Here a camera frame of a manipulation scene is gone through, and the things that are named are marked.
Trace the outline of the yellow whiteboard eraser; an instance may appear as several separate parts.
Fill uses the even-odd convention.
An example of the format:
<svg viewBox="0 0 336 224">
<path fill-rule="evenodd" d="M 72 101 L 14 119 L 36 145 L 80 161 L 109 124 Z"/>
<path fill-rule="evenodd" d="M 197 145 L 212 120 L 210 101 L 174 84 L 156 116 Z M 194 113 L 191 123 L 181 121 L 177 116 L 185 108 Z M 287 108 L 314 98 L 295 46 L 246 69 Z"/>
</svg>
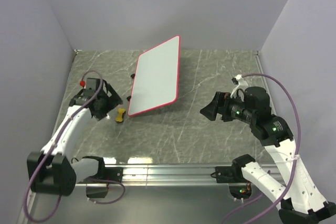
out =
<svg viewBox="0 0 336 224">
<path fill-rule="evenodd" d="M 118 108 L 117 109 L 117 116 L 115 117 L 115 121 L 117 123 L 122 123 L 124 121 L 125 113 L 126 113 L 126 110 L 124 108 Z"/>
</svg>

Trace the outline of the white board with pink frame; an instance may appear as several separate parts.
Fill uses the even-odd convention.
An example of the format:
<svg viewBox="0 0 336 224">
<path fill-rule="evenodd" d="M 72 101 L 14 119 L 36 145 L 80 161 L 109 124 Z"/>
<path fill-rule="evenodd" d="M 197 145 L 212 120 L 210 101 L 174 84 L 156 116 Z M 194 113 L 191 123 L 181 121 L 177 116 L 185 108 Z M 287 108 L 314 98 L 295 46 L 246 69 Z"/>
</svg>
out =
<svg viewBox="0 0 336 224">
<path fill-rule="evenodd" d="M 139 55 L 128 107 L 133 117 L 177 100 L 181 37 L 176 35 Z"/>
</svg>

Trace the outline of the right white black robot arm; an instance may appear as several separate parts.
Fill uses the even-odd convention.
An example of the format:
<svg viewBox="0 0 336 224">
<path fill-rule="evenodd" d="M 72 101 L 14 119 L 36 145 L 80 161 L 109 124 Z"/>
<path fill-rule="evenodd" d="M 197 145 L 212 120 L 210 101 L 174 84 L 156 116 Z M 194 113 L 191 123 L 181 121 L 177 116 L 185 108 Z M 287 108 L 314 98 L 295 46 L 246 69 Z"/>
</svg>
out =
<svg viewBox="0 0 336 224">
<path fill-rule="evenodd" d="M 200 110 L 210 121 L 221 115 L 224 122 L 239 120 L 249 125 L 275 162 L 285 185 L 265 172 L 250 155 L 233 160 L 232 177 L 245 180 L 271 200 L 282 223 L 319 223 L 335 215 L 335 203 L 326 200 L 312 181 L 300 156 L 297 142 L 287 122 L 271 112 L 270 97 L 261 87 L 248 87 L 243 97 L 216 92 L 212 101 Z"/>
</svg>

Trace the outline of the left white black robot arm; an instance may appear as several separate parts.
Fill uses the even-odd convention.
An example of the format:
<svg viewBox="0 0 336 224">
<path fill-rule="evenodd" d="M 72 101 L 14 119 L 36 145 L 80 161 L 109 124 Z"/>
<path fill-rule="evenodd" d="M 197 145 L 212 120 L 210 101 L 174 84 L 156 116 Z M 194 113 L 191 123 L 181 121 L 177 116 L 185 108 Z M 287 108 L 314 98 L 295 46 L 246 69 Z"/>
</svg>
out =
<svg viewBox="0 0 336 224">
<path fill-rule="evenodd" d="M 69 196 L 78 182 L 90 179 L 100 183 L 106 178 L 102 157 L 85 156 L 73 164 L 71 154 L 88 122 L 104 119 L 123 101 L 104 79 L 87 78 L 81 86 L 51 140 L 27 157 L 29 187 L 35 193 Z"/>
</svg>

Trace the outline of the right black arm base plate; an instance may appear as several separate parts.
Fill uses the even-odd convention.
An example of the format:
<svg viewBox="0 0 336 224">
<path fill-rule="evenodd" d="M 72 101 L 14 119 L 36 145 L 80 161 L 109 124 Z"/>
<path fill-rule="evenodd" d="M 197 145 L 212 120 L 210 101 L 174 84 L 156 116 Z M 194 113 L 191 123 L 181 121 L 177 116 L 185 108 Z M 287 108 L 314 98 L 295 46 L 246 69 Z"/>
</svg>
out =
<svg viewBox="0 0 336 224">
<path fill-rule="evenodd" d="M 236 175 L 234 171 L 231 166 L 216 166 L 215 171 L 210 174 L 210 177 L 215 179 L 218 184 L 244 183 L 247 181 Z"/>
</svg>

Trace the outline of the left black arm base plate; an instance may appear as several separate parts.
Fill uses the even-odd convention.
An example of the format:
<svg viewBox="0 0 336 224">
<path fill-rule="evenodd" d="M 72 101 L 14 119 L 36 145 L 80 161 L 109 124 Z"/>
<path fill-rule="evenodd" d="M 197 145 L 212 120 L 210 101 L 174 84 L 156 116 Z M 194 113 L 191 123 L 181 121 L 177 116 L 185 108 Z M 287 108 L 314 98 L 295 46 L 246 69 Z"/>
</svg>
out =
<svg viewBox="0 0 336 224">
<path fill-rule="evenodd" d="M 109 180 L 109 181 L 116 181 L 116 182 L 122 182 L 123 177 L 123 167 L 117 166 L 117 167 L 105 167 L 102 172 L 89 176 L 88 178 L 85 178 L 84 180 L 80 181 L 80 183 L 91 183 L 93 182 L 92 179 L 99 179 L 99 180 Z"/>
</svg>

